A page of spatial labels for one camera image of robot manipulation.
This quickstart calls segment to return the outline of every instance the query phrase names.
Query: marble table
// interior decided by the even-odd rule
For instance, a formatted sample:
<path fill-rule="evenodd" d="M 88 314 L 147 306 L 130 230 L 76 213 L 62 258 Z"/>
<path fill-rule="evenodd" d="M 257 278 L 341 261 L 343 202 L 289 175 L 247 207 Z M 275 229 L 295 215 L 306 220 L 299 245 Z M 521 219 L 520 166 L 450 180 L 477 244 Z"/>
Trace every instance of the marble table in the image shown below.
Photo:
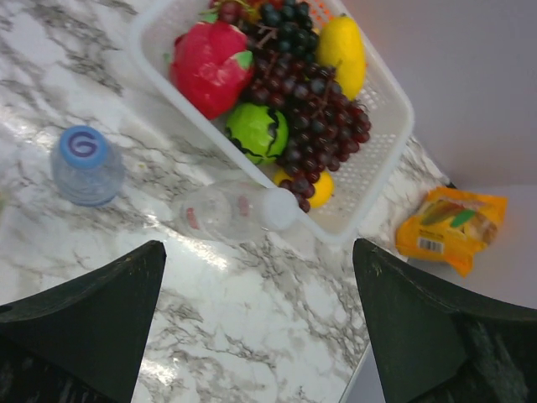
<path fill-rule="evenodd" d="M 134 402 L 336 402 L 368 345 L 352 242 L 301 227 L 240 246 L 175 231 L 186 192 L 243 173 L 133 69 L 125 36 L 149 3 L 0 2 L 0 304 L 158 239 L 168 260 Z M 129 175 L 107 207 L 75 207 L 50 179 L 50 147 L 74 124 L 123 151 Z M 356 235 L 393 251 L 394 229 L 445 181 L 411 139 Z"/>

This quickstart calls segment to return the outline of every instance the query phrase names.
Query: watermelon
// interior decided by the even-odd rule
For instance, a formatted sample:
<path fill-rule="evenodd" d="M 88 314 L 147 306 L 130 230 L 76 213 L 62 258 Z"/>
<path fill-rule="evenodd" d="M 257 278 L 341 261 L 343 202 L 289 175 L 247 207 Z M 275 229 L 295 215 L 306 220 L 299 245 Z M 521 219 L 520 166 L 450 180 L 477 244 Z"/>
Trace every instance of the watermelon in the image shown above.
<path fill-rule="evenodd" d="M 289 138 L 285 116 L 274 108 L 243 103 L 226 124 L 227 138 L 254 164 L 274 162 Z"/>

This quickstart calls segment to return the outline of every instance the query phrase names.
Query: basket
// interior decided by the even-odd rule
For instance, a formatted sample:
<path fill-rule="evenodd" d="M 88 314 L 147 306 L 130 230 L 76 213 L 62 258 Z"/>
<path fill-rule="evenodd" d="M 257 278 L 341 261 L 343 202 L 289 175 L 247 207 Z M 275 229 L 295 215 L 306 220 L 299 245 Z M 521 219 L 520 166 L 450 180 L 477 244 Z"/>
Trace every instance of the basket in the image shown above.
<path fill-rule="evenodd" d="M 208 0 L 160 0 L 133 21 L 129 50 L 140 70 L 156 88 L 192 123 L 212 140 L 253 180 L 275 187 L 270 169 L 264 172 L 252 164 L 222 132 L 178 92 L 168 79 L 163 54 L 171 53 L 177 36 L 198 21 Z M 350 13 L 337 0 L 308 0 L 317 28 L 333 16 Z M 343 243 L 356 234 L 357 226 L 376 201 L 403 153 L 414 127 L 414 111 L 388 67 L 362 33 L 368 73 L 358 98 L 369 109 L 373 128 L 371 139 L 336 173 L 333 197 L 325 206 L 300 212 L 300 220 L 321 241 Z"/>

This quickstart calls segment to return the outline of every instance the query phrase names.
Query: snack package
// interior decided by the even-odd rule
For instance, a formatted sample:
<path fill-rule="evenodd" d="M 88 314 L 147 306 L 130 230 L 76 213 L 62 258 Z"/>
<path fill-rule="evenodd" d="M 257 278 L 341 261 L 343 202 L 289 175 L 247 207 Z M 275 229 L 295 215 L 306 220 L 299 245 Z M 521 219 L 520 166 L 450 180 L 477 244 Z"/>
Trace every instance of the snack package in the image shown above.
<path fill-rule="evenodd" d="M 496 238 L 507 203 L 507 197 L 436 188 L 397 230 L 397 250 L 410 258 L 447 262 L 465 277 L 473 255 Z"/>

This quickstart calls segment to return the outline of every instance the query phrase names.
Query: plastic bottle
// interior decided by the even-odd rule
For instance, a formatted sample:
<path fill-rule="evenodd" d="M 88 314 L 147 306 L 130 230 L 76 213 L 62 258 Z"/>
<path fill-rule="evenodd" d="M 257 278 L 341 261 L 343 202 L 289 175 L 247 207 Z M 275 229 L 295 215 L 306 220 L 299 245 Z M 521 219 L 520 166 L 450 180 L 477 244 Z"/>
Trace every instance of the plastic bottle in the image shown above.
<path fill-rule="evenodd" d="M 241 243 L 261 238 L 267 231 L 283 231 L 298 217 L 290 191 L 228 181 L 203 187 L 182 202 L 178 224 L 199 239 Z"/>
<path fill-rule="evenodd" d="M 60 194 L 78 206 L 99 207 L 115 197 L 125 177 L 121 154 L 94 128 L 73 126 L 50 154 Z"/>

